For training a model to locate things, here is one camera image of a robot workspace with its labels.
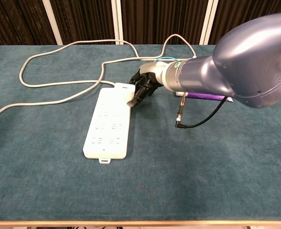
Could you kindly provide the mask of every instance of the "table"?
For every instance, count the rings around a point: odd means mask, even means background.
[[[30,89],[25,60],[57,46],[0,46],[0,108],[68,97],[89,85]],[[214,46],[195,46],[198,56]],[[137,45],[154,56],[161,45]],[[184,45],[166,55],[188,58]],[[132,57],[127,45],[78,45],[30,62],[28,83],[97,79],[105,60]],[[109,64],[127,83],[142,63]],[[165,88],[131,111],[124,160],[100,165],[82,147],[99,85],[60,105],[15,107],[0,115],[0,226],[281,224],[281,103],[252,109],[226,103],[205,125],[174,127],[180,98]],[[187,99],[183,120],[205,118],[216,101]]]

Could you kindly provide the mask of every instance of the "white power strip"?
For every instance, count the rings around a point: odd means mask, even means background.
[[[111,159],[124,159],[127,154],[130,101],[135,92],[132,84],[116,83],[102,88],[83,146],[84,155],[109,164]]]

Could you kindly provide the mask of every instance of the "robotic hand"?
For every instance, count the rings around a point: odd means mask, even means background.
[[[143,64],[131,78],[136,85],[130,107],[162,85],[170,91],[230,96],[249,107],[281,101],[281,13],[242,24],[209,56],[181,62]]]

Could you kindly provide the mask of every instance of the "power cord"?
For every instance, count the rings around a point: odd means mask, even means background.
[[[19,73],[19,79],[20,79],[20,82],[26,86],[26,87],[30,87],[30,88],[38,88],[38,87],[48,87],[48,86],[56,86],[56,85],[64,85],[64,84],[73,84],[73,83],[94,83],[92,86],[90,86],[89,88],[77,93],[77,94],[74,94],[68,98],[65,98],[65,99],[61,99],[61,100],[57,100],[57,101],[49,101],[49,102],[40,102],[40,103],[17,103],[17,104],[10,104],[10,105],[7,105],[3,108],[0,109],[0,114],[5,111],[6,109],[8,108],[11,108],[11,107],[15,107],[15,106],[39,106],[39,105],[52,105],[52,104],[61,104],[61,103],[65,103],[69,100],[72,100],[78,96],[81,96],[82,94],[85,94],[86,92],[92,90],[93,88],[95,88],[99,83],[107,83],[107,84],[111,84],[111,85],[114,85],[113,82],[109,82],[109,81],[103,81],[103,75],[104,75],[104,67],[106,64],[109,64],[109,63],[117,63],[117,62],[123,62],[123,61],[134,61],[134,60],[140,60],[140,61],[154,61],[155,59],[158,59],[160,57],[163,56],[164,52],[165,52],[165,48],[166,48],[166,44],[168,43],[169,39],[172,38],[172,37],[179,37],[180,39],[182,39],[187,45],[188,47],[190,48],[190,50],[192,51],[193,53],[193,58],[196,57],[196,52],[195,50],[193,49],[193,47],[180,35],[178,34],[173,34],[171,36],[169,36],[165,43],[163,44],[163,48],[162,48],[162,51],[160,53],[160,55],[158,56],[147,56],[147,57],[140,57],[136,48],[129,42],[126,42],[126,41],[123,41],[123,40],[117,40],[117,39],[106,39],[106,40],[94,40],[94,41],[78,41],[78,42],[73,42],[73,43],[70,43],[70,44],[67,44],[59,49],[56,49],[54,51],[51,51],[51,52],[45,52],[45,53],[41,53],[41,54],[36,54],[36,55],[33,55],[31,57],[29,57],[26,62],[23,64],[21,70],[20,70],[20,73]],[[130,57],[130,58],[123,58],[123,59],[118,59],[118,60],[114,60],[114,61],[105,61],[103,63],[101,63],[101,73],[100,73],[100,77],[98,78],[98,80],[83,80],[83,81],[69,81],[69,82],[57,82],[57,83],[44,83],[44,84],[28,84],[26,82],[24,82],[23,80],[23,72],[27,66],[27,64],[34,58],[37,58],[37,57],[40,57],[40,56],[46,56],[46,55],[50,55],[50,54],[53,54],[53,53],[56,53],[56,52],[59,52],[63,49],[66,49],[74,44],[79,44],[79,43],[96,43],[96,42],[124,42],[125,44],[128,44],[134,51],[135,53],[135,56],[136,57]],[[162,59],[163,61],[173,61],[173,60],[169,60],[169,59]]]
[[[195,128],[197,126],[200,126],[200,125],[204,124],[205,122],[210,120],[217,113],[217,111],[222,107],[222,105],[225,103],[226,99],[228,98],[228,97],[225,96],[222,99],[222,101],[219,103],[219,105],[216,107],[216,109],[214,109],[214,111],[204,120],[202,120],[199,123],[194,124],[194,125],[184,125],[184,124],[181,124],[181,118],[183,116],[183,107],[185,105],[185,96],[186,96],[186,93],[184,93],[181,104],[180,104],[180,108],[179,108],[179,111],[178,111],[178,117],[177,117],[177,120],[175,122],[176,128],[188,129],[188,128]]]

